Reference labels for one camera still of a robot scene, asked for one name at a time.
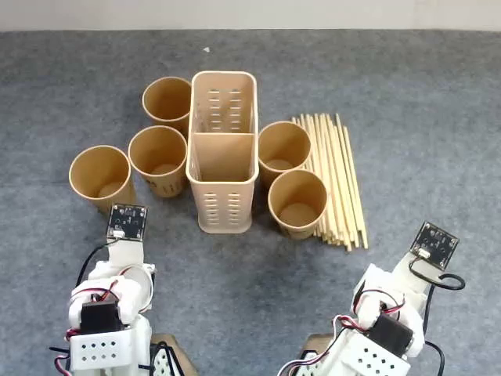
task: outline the cardboard base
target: cardboard base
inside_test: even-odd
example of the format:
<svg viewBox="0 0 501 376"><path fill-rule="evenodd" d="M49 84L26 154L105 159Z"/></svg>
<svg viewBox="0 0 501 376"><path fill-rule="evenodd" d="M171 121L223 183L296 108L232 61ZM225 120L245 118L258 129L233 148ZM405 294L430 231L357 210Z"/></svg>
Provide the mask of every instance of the cardboard base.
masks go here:
<svg viewBox="0 0 501 376"><path fill-rule="evenodd" d="M310 335L306 340L300 355L302 355L305 351L315 351L317 354L322 353L329 345L331 339L332 333Z"/></svg>
<svg viewBox="0 0 501 376"><path fill-rule="evenodd" d="M158 343L160 341L165 341L174 350L176 357L178 358L179 365L182 368L182 373L185 376L198 376L198 372L195 366L191 363L188 356L184 350L179 346L174 335L172 334L154 334L151 338L151 343Z"/></svg>

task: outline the bundle of chopsticks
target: bundle of chopsticks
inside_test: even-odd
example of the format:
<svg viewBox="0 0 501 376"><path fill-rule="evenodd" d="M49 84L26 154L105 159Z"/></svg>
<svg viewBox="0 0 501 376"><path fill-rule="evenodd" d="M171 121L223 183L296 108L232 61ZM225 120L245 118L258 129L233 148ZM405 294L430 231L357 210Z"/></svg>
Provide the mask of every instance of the bundle of chopsticks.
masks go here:
<svg viewBox="0 0 501 376"><path fill-rule="evenodd" d="M355 174L353 153L348 129L336 114L335 124L328 114L304 115L292 118L309 135L312 150L305 168L314 172L327 187L327 208L315 235L333 245L352 244L367 249L367 231L360 202L359 185Z"/></svg>

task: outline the white wall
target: white wall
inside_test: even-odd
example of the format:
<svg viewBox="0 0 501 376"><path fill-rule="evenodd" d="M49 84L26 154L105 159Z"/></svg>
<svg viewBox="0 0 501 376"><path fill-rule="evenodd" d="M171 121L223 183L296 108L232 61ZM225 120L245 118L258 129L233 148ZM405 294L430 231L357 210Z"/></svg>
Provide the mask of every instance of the white wall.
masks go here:
<svg viewBox="0 0 501 376"><path fill-rule="evenodd" d="M501 0L0 0L0 30L501 30Z"/></svg>

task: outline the gray carpet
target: gray carpet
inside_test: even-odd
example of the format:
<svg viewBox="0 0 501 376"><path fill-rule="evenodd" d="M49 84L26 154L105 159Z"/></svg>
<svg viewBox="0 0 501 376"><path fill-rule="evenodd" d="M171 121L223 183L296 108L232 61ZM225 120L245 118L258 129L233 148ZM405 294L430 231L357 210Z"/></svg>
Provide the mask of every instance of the gray carpet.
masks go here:
<svg viewBox="0 0 501 376"><path fill-rule="evenodd" d="M0 34L0 51L0 374L54 374L47 346L64 345L68 294L103 242L105 219L69 187L74 156L125 149L150 123L140 96L155 78L210 69L255 74L261 127L341 113L370 250L285 239L260 189L249 231L210 236L189 190L162 201L136 175L151 208L146 260L159 271L154 330L176 335L203 376L274 376L348 312L364 269L392 269L428 219L460 237L449 270L467 280L436 292L428 338L447 375L501 374L501 34L34 32ZM412 365L435 375L437 354Z"/></svg>

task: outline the brown paper cup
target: brown paper cup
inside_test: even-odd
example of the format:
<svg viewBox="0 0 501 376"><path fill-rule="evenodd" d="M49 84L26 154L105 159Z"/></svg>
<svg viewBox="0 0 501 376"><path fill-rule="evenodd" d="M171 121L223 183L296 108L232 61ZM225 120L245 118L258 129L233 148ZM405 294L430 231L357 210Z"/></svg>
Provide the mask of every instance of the brown paper cup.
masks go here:
<svg viewBox="0 0 501 376"><path fill-rule="evenodd" d="M306 170L290 170L275 179L268 207L280 229L292 239L310 237L326 210L327 191L322 180Z"/></svg>
<svg viewBox="0 0 501 376"><path fill-rule="evenodd" d="M300 168L308 159L311 143L308 133L290 121L277 121L259 133L259 172L269 188L280 174Z"/></svg>
<svg viewBox="0 0 501 376"><path fill-rule="evenodd" d="M70 166L70 185L103 214L113 203L135 204L131 165L123 151L114 146L90 147L76 156Z"/></svg>
<svg viewBox="0 0 501 376"><path fill-rule="evenodd" d="M162 77L142 94L142 108L154 124L167 125L188 138L191 84L184 78Z"/></svg>
<svg viewBox="0 0 501 376"><path fill-rule="evenodd" d="M186 185L186 150L186 141L179 131L154 125L132 138L128 157L157 196L173 197Z"/></svg>

